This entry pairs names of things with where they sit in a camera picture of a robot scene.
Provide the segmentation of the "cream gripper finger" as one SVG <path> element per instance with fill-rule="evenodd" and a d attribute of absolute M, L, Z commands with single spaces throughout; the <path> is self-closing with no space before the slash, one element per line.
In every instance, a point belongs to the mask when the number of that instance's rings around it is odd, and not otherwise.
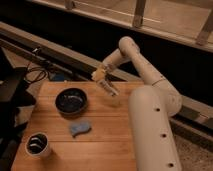
<path fill-rule="evenodd" d="M 101 87 L 103 87 L 103 88 L 105 88 L 105 87 L 107 87 L 107 81 L 106 80 L 104 80 L 104 79 L 102 79 L 102 80 L 99 80 L 98 81 L 98 84 L 101 86 Z"/>
<path fill-rule="evenodd" d="M 112 80 L 108 76 L 105 77 L 105 81 L 108 82 L 108 83 L 112 83 Z"/>

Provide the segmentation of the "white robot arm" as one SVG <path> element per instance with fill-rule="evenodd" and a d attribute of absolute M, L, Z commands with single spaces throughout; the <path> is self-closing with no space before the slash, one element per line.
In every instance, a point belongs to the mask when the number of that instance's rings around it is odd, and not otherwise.
<path fill-rule="evenodd" d="M 92 73 L 92 79 L 111 97 L 118 89 L 106 75 L 131 61 L 144 84 L 128 100 L 137 171 L 182 171 L 169 118 L 182 107 L 178 90 L 140 52 L 135 41 L 125 36 L 118 48 Z"/>

